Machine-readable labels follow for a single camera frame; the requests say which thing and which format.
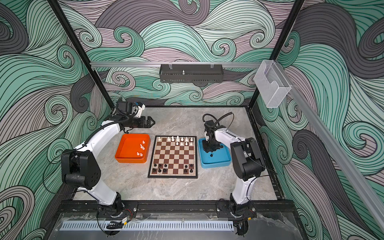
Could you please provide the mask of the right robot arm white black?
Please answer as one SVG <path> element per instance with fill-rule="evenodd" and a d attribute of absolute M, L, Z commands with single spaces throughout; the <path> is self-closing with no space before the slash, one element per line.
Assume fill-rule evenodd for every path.
<path fill-rule="evenodd" d="M 230 115 L 234 113 L 229 112 L 220 118 L 212 114 L 203 115 L 205 139 L 201 141 L 201 146 L 206 154 L 214 154 L 224 147 L 230 150 L 237 181 L 230 195 L 229 208 L 232 214 L 240 216 L 249 207 L 253 186 L 266 167 L 256 139 L 238 136 L 220 124 Z"/>

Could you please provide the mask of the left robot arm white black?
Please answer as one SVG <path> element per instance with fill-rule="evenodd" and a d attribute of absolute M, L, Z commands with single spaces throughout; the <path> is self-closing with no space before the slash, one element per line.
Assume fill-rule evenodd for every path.
<path fill-rule="evenodd" d="M 124 210 L 121 195 L 101 180 L 97 157 L 106 144 L 125 128 L 149 129 L 156 122 L 142 116 L 145 104 L 118 100 L 115 109 L 108 115 L 83 143 L 61 154 L 62 181 L 64 184 L 86 192 L 101 209 L 117 217 Z"/>

